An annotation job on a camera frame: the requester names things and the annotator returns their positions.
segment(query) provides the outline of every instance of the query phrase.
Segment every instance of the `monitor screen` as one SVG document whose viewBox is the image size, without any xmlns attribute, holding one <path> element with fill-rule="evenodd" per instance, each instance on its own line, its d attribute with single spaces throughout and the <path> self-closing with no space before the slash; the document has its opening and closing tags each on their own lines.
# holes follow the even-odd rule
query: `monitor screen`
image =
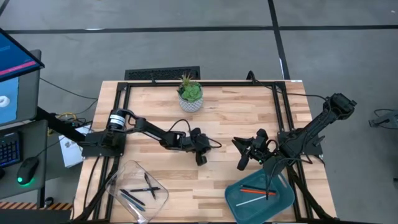
<svg viewBox="0 0 398 224">
<path fill-rule="evenodd" d="M 0 82 L 43 67 L 42 62 L 0 29 Z"/>
</svg>

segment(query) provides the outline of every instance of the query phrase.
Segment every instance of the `potted plant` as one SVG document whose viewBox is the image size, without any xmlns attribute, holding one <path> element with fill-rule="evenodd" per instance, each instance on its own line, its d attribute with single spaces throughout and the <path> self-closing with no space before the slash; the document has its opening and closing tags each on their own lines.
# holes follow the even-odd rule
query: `potted plant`
<svg viewBox="0 0 398 224">
<path fill-rule="evenodd" d="M 177 92 L 181 108 L 192 113 L 198 111 L 203 104 L 203 90 L 199 83 L 191 79 L 190 75 L 183 75 Z"/>
</svg>

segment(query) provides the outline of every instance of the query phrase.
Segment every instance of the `wooden table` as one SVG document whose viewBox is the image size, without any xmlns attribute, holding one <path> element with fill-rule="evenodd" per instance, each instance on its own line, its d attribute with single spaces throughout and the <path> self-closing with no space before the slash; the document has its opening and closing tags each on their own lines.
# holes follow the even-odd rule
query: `wooden table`
<svg viewBox="0 0 398 224">
<path fill-rule="evenodd" d="M 117 84 L 114 81 L 105 81 L 102 84 L 93 123 L 96 131 L 102 131 L 106 126 L 109 112 L 114 105 Z M 288 93 L 305 93 L 302 82 L 286 81 L 286 87 Z M 192 153 L 168 151 L 157 141 L 141 133 L 127 136 L 125 154 L 120 165 L 128 160 L 137 161 L 169 191 L 168 201 L 153 222 L 234 222 L 224 199 L 224 190 L 228 185 L 259 170 L 261 166 L 251 160 L 244 171 L 237 170 L 241 155 L 231 142 L 232 138 L 250 138 L 256 135 L 259 128 L 265 129 L 270 138 L 277 137 L 279 128 L 271 90 L 262 86 L 214 86 L 203 89 L 203 108 L 196 113 L 186 113 L 178 103 L 176 87 L 132 88 L 129 109 L 136 115 L 147 118 L 163 129 L 169 129 L 176 120 L 185 118 L 192 128 L 201 128 L 202 132 L 223 144 L 221 149 L 208 152 L 207 164 L 198 167 Z M 279 99 L 282 111 L 285 111 L 282 97 Z M 306 97 L 289 95 L 289 102 L 296 128 L 303 127 L 312 120 Z M 187 125 L 178 123 L 174 130 L 187 131 Z M 95 158 L 89 158 L 83 163 L 75 198 L 76 217 L 82 212 L 94 161 Z M 87 203 L 98 189 L 102 161 L 101 158 L 95 168 Z M 314 158 L 313 162 L 312 165 L 303 165 L 308 189 L 325 211 L 335 216 L 325 168 Z M 301 194 L 298 197 L 302 215 L 305 217 Z M 107 198 L 108 194 L 105 193 L 100 218 L 104 217 Z M 135 221 L 117 200 L 113 202 L 112 222 Z M 284 210 L 272 220 L 294 221 L 293 208 Z"/>
</svg>

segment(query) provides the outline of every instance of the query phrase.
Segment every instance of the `blue plastic tray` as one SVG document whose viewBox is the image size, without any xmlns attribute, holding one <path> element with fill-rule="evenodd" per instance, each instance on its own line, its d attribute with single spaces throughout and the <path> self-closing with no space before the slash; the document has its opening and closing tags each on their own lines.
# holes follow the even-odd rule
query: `blue plastic tray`
<svg viewBox="0 0 398 224">
<path fill-rule="evenodd" d="M 268 200 L 262 198 L 237 207 L 236 205 L 239 203 L 263 196 L 240 191 L 242 184 L 264 189 L 266 187 L 266 174 L 263 170 L 259 170 L 225 189 L 228 207 L 239 224 L 264 223 L 294 202 L 294 193 L 291 186 L 285 177 L 279 174 L 271 180 L 270 186 L 270 190 L 277 192 L 276 196 L 270 195 Z"/>
</svg>

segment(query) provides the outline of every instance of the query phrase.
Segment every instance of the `gray floor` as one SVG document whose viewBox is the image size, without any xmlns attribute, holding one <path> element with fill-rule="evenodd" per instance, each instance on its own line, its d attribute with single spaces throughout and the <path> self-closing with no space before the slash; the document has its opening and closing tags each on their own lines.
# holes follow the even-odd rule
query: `gray floor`
<svg viewBox="0 0 398 224">
<path fill-rule="evenodd" d="M 394 0 L 274 1 L 280 26 L 398 24 Z M 8 30 L 271 24 L 266 0 L 11 0 L 0 17 L 0 27 Z M 303 80 L 308 94 L 341 92 L 358 102 L 350 119 L 323 132 L 326 171 L 338 216 L 396 223 L 398 190 L 392 178 L 398 176 L 397 133 L 370 128 L 368 119 L 375 109 L 397 108 L 398 30 L 283 31 L 281 35 L 291 79 Z M 282 78 L 273 31 L 13 37 L 28 49 L 43 51 L 42 77 L 86 96 L 98 95 L 103 80 L 121 80 L 124 70 L 133 68 L 199 65 L 202 79 L 240 79 L 248 70 L 261 79 Z M 322 102 L 309 102 L 316 116 Z M 48 111 L 79 112 L 89 104 L 40 83 L 39 105 Z M 84 116 L 91 119 L 93 113 L 89 110 Z M 46 194 L 70 202 L 78 178 L 78 172 L 70 172 L 50 180 Z M 9 200 L 33 202 L 35 195 Z"/>
</svg>

